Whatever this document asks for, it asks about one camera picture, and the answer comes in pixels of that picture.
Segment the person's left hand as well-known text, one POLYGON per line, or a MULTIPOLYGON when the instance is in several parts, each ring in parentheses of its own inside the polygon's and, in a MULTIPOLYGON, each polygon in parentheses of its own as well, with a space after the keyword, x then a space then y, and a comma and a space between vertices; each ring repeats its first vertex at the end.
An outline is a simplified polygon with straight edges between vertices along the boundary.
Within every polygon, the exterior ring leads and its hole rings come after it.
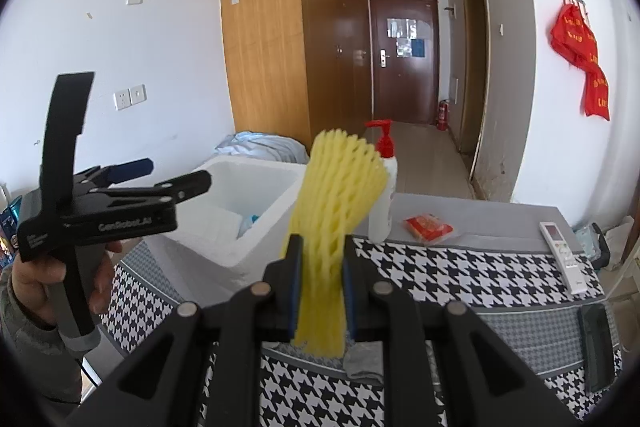
MULTIPOLYGON (((93 280, 93 291, 88 300, 92 313, 107 311, 111 301, 115 276, 111 254, 120 254, 122 243, 112 242, 105 245, 101 264, 93 280)), ((15 298, 26 310, 26 314, 43 329, 52 329, 56 325, 54 311, 49 301, 47 288, 62 283, 66 266, 50 257, 36 261, 23 262, 17 256, 12 267, 11 283, 15 298)))

